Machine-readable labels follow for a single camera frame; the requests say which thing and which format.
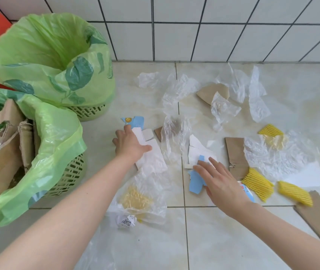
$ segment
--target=forearm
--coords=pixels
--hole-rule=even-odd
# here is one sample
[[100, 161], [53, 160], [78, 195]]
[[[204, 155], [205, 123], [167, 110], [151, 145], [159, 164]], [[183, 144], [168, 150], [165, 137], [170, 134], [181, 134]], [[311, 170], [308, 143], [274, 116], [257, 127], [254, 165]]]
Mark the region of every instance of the forearm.
[[259, 204], [250, 204], [237, 220], [267, 244], [293, 270], [320, 269], [320, 241]]
[[0, 269], [72, 269], [132, 165], [113, 159], [14, 241], [0, 255]]

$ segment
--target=hand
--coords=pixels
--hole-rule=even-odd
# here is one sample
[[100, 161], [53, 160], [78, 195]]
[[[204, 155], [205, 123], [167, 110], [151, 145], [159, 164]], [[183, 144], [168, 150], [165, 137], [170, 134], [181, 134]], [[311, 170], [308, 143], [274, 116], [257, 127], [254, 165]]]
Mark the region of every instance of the hand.
[[223, 164], [211, 157], [209, 160], [214, 166], [199, 161], [198, 165], [194, 166], [194, 170], [206, 182], [206, 192], [211, 201], [226, 215], [236, 219], [243, 210], [246, 210], [245, 207], [252, 202]]
[[116, 146], [115, 154], [129, 157], [134, 163], [138, 161], [142, 155], [152, 150], [150, 145], [142, 146], [136, 138], [135, 133], [131, 130], [131, 125], [125, 125], [124, 130], [115, 132], [117, 138], [113, 139]]

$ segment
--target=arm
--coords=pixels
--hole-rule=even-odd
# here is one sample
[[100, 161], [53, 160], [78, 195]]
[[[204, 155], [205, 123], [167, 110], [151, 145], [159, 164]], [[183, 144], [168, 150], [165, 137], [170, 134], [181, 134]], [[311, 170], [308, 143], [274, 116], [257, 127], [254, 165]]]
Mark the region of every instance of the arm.
[[130, 125], [116, 131], [117, 156], [41, 217], [0, 254], [0, 269], [73, 269], [103, 219], [121, 181], [151, 146]]
[[293, 270], [320, 269], [320, 241], [261, 205], [252, 203], [221, 163], [199, 161], [194, 169], [203, 177], [212, 202], [267, 244]]

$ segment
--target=left hand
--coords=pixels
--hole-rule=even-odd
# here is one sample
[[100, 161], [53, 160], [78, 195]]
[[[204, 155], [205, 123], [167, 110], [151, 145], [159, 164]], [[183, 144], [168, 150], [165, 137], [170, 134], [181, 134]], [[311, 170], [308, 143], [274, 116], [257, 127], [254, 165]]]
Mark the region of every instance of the left hand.
[[124, 130], [115, 132], [117, 138], [113, 139], [116, 146], [116, 155], [130, 157], [134, 163], [138, 161], [145, 152], [152, 150], [150, 145], [142, 146], [136, 138], [135, 133], [131, 130], [131, 125], [125, 125]]

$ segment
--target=trash bin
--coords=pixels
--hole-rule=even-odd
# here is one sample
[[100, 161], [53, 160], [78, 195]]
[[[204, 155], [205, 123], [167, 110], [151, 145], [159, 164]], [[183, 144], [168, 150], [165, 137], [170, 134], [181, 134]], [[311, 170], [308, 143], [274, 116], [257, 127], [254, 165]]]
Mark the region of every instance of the trash bin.
[[30, 14], [0, 36], [0, 83], [72, 109], [82, 121], [107, 109], [115, 95], [108, 44], [70, 14]]
[[33, 95], [5, 89], [0, 89], [0, 111], [8, 99], [16, 102], [24, 117], [36, 122], [35, 129], [41, 142], [25, 175], [22, 174], [17, 184], [10, 184], [0, 192], [0, 226], [17, 219], [40, 198], [71, 190], [82, 180], [86, 170], [83, 158], [86, 145], [82, 139], [82, 126], [74, 112], [42, 102]]

